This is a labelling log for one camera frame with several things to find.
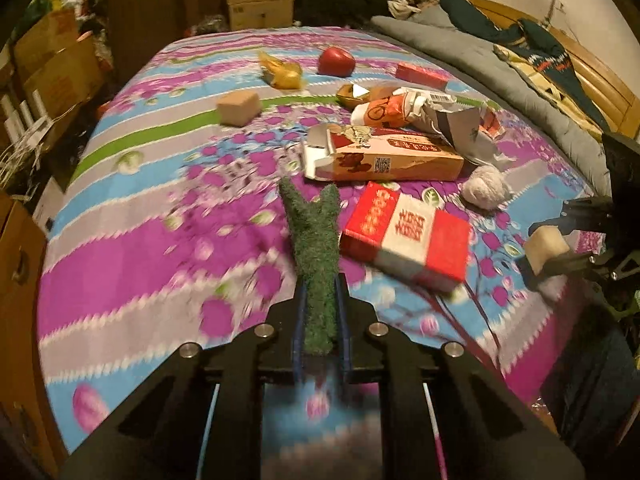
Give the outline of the pale sponge cube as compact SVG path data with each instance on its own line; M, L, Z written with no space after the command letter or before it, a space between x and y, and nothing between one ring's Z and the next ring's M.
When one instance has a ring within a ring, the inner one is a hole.
M570 252L570 245L556 226L540 226L524 243L524 252L533 274L539 275L552 258Z

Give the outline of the red white cigarette carton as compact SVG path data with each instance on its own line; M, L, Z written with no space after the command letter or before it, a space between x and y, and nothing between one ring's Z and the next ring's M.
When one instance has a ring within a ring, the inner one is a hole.
M452 292L465 281L469 222L370 182L340 237L341 252L404 281Z

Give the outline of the orange white bag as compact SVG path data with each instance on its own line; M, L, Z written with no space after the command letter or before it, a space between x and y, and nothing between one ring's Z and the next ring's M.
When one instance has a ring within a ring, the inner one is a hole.
M477 166L490 165L504 171L515 162L498 147L504 128L496 112L486 103L465 104L448 93L400 87L390 96L357 105L350 123L438 133Z

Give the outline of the green scouring pad strip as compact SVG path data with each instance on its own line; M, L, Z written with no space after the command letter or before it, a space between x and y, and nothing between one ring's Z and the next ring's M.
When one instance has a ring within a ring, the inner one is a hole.
M330 184L322 188L315 202L305 200L288 177L280 180L278 190L288 220L296 275L307 287L303 350L311 356L327 356L337 341L334 281L340 260L340 194Z

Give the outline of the tan sponge block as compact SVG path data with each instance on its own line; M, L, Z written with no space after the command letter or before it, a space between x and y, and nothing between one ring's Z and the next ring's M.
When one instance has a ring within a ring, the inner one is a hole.
M262 101L252 90L236 90L224 94L216 103L219 120L223 125L244 127L262 114Z

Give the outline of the gold foil wrapper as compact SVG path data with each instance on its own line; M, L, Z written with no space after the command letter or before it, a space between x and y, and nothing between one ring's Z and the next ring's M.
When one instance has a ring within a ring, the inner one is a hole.
M371 95L370 91L360 84L343 84L335 96L338 104L346 110L353 110L358 105L369 102Z

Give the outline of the wooden headboard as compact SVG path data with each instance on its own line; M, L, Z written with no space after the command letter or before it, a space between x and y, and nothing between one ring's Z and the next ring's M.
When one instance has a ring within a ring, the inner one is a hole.
M523 11L516 10L491 0L469 0L491 21L501 28L507 28L521 18L535 21ZM638 140L640 107L639 98L600 58L597 58L578 41L551 26L551 35L567 50L582 88L603 114L612 130L631 140Z

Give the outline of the wooden drawer cabinet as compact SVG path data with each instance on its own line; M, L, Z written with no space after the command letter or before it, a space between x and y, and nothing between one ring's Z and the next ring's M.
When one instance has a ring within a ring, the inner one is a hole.
M23 205L1 195L1 414L36 467L56 479L66 448L44 388L37 299L46 237Z

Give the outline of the dark green patterned blanket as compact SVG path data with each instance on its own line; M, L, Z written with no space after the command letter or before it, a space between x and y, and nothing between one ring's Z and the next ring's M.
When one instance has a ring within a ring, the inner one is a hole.
M469 0L439 0L439 4L457 29L493 44L501 61L579 128L596 140L610 130L582 88L570 56L547 29L526 18L500 28Z

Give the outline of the floral purple bed sheet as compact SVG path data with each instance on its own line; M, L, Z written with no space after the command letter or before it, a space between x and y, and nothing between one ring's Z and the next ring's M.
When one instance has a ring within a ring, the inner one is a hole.
M100 120L50 233L38 304L47 393L73 450L179 344L223 344L291 297L295 280L280 177L307 198L299 148L322 122L347 122L336 78L317 58L341 47L356 81L390 81L414 54L337 27L199 36L168 44L132 78ZM296 62L303 88L262 79L258 53ZM255 91L262 114L223 125L217 101ZM463 206L454 182L402 182L410 194L472 226L468 280L449 298L415 292L346 259L349 289L412 339L472 340L524 399L558 355L550 306L523 283L516 260L528 227L564 200L594 192L558 146L524 117L498 110L500 150L515 158L514 196L492 217Z

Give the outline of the small red box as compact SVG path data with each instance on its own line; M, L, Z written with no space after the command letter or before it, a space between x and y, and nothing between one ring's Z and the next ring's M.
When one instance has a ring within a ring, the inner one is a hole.
M395 70L395 77L412 84L422 84L439 91L444 91L449 82L449 77L438 70L411 64L398 63Z

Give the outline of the red apple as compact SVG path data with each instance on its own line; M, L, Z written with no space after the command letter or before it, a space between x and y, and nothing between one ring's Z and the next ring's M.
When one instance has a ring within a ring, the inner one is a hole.
M328 47L318 57L317 72L320 75L349 77L355 67L355 58L339 47Z

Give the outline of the yellow crumpled wrapper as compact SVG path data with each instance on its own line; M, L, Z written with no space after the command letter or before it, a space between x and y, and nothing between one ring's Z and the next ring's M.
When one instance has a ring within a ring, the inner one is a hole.
M278 90L303 88L303 69L298 63L282 61L265 52L258 53L258 63L262 79L270 87Z

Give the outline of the cardboard boxes with clutter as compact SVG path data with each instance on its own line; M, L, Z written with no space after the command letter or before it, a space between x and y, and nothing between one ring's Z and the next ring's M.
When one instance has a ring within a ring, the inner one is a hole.
M1 51L1 188L66 183L108 96L106 0L32 0Z

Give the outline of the dark wooden wardrobe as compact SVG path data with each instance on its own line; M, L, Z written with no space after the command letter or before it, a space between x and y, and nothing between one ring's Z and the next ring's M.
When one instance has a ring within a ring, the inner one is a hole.
M203 18L222 12L224 0L107 0L108 36L120 84Z

